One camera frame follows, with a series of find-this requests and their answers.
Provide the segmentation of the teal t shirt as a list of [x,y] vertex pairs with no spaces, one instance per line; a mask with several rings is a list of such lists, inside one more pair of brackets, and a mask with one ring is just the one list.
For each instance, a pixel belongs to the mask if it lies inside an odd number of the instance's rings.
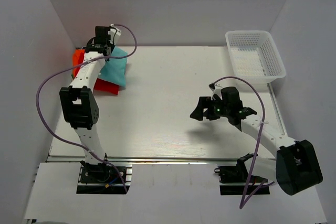
[[127,66],[127,58],[122,58],[128,53],[119,47],[115,47],[111,58],[106,62],[105,66],[101,69],[99,79],[116,84],[121,87],[126,86],[125,70]]

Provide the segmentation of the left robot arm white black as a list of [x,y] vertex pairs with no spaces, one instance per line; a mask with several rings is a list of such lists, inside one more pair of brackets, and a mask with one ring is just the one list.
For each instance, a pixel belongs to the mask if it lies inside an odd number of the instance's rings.
[[112,25],[95,28],[95,37],[87,43],[83,53],[83,66],[79,67],[71,84],[59,92],[64,119],[85,147],[85,164],[95,165],[93,176],[101,182],[110,178],[111,168],[101,162],[106,153],[98,137],[99,108],[93,89],[106,64],[104,57],[110,56],[115,47],[115,35],[120,36],[120,31]]

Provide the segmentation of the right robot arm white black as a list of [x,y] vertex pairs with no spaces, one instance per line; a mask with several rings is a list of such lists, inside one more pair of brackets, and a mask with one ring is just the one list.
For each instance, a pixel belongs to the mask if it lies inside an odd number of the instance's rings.
[[246,154],[235,166],[215,169],[222,183],[249,182],[253,177],[275,182],[288,195],[297,194],[323,181],[322,171],[312,143],[283,135],[267,124],[255,110],[243,106],[235,87],[212,88],[210,97],[199,97],[191,119],[213,121],[227,118],[239,131],[265,147],[273,158]]

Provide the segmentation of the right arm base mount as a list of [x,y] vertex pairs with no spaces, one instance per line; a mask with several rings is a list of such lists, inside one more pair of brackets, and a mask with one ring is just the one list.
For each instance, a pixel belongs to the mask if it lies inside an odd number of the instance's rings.
[[[242,196],[249,172],[249,169],[243,165],[245,164],[245,161],[252,160],[252,158],[253,154],[247,154],[239,158],[236,165],[218,166],[214,169],[214,173],[219,176],[221,196]],[[252,193],[263,180],[264,179],[259,176],[252,175],[249,181],[247,194],[249,195]],[[263,184],[261,189],[259,189],[255,194],[269,195],[270,190],[266,184],[267,183]]]

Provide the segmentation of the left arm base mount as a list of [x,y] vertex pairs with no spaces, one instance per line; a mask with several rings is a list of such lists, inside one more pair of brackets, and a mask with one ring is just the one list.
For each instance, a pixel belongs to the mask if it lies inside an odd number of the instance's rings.
[[76,194],[78,195],[125,195],[123,179],[127,190],[130,188],[130,168],[117,166],[118,172],[107,164],[97,165],[81,161]]

